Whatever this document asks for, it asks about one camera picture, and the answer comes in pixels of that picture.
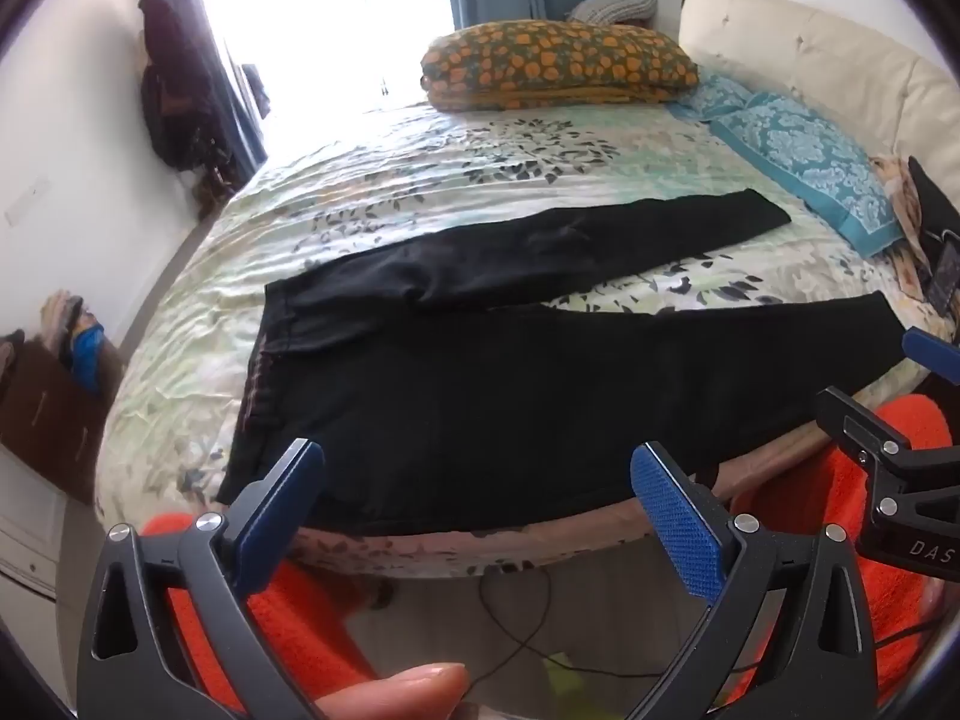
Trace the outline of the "left hand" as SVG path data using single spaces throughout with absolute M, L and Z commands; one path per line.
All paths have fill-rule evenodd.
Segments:
M 324 695 L 316 707 L 331 720 L 448 720 L 468 687 L 462 663 L 431 663 Z

